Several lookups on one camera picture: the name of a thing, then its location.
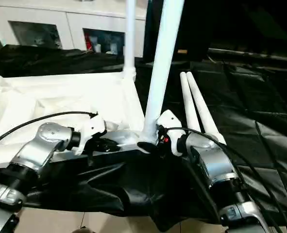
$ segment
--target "cabinet door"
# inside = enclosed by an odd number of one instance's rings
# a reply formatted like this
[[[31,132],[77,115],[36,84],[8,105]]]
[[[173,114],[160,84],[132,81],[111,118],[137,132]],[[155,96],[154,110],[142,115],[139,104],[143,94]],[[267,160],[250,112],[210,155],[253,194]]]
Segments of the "cabinet door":
[[[126,19],[98,15],[67,13],[76,49],[123,54]],[[135,21],[135,56],[142,57],[145,21]]]
[[[0,7],[0,41],[3,45],[27,45],[72,49],[65,12]]]

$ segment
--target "floor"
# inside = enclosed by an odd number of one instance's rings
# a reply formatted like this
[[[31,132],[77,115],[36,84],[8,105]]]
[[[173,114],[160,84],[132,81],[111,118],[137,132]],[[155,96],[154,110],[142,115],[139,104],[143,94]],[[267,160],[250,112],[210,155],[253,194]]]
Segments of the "floor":
[[[25,208],[15,233],[71,233],[82,226],[95,233],[158,233],[149,217],[116,217],[104,213],[80,213]],[[219,225],[187,219],[168,233],[223,233]]]

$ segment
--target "white pole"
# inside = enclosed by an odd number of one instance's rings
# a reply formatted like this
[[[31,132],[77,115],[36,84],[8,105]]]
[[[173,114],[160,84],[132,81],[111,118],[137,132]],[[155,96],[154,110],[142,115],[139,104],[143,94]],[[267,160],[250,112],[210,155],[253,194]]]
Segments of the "white pole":
[[[164,0],[163,3],[143,129],[151,140],[156,138],[156,121],[162,110],[183,4],[184,0]]]
[[[135,80],[135,6],[136,0],[126,3],[126,32],[124,54],[124,77]]]
[[[210,114],[210,111],[205,103],[205,100],[203,99],[203,96],[201,94],[200,89],[197,86],[197,83],[192,75],[191,72],[188,72],[186,74],[187,76],[187,80],[188,80],[188,84],[190,85],[192,94],[193,94],[193,98],[196,104],[196,107],[198,109],[198,112],[200,114],[202,123],[203,123],[203,128],[205,129],[205,132],[207,134],[211,134],[213,136],[215,136],[219,142],[221,143],[225,143],[224,137],[222,136],[222,134],[219,133],[216,124]]]
[[[193,130],[201,131],[201,128],[200,128],[200,125],[197,119],[195,106],[193,103],[192,94],[190,91],[190,87],[188,86],[185,72],[180,73],[180,80],[181,80],[184,108],[186,110],[187,127]]]

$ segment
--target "black fabric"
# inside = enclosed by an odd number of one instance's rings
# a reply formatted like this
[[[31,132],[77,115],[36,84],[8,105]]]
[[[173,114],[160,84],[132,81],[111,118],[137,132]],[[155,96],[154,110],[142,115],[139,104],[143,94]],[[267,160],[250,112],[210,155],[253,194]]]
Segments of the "black fabric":
[[[123,60],[79,50],[44,50],[7,46],[0,52],[0,75],[36,76],[120,70]],[[191,70],[227,144],[245,156],[265,179],[287,215],[287,72],[231,67],[223,64],[172,65],[163,110],[171,109],[186,125],[180,71]],[[136,88],[145,111],[152,66],[136,62]],[[277,213],[251,170],[229,155],[248,188]],[[165,231],[193,217],[217,223],[203,192],[194,185],[192,160],[138,151],[50,164],[48,173],[28,196],[26,206],[68,211],[102,211],[118,216],[146,216]]]

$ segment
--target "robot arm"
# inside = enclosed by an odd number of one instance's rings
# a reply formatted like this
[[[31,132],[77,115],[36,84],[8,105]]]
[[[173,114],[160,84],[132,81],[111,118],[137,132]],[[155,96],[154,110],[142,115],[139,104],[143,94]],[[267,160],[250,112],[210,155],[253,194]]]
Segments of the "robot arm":
[[[232,162],[223,149],[209,138],[197,133],[185,134],[183,130],[166,128],[181,127],[180,121],[170,111],[165,111],[157,124],[165,132],[160,139],[176,156],[191,155],[200,174],[200,182],[208,189],[209,195],[217,206],[218,216],[229,233],[259,232],[270,233],[260,210],[243,187]]]
[[[33,140],[24,145],[7,168],[0,172],[0,233],[14,232],[19,222],[15,213],[43,173],[56,151],[83,152],[86,142],[105,133],[104,120],[95,116],[80,132],[56,123],[41,125]]]

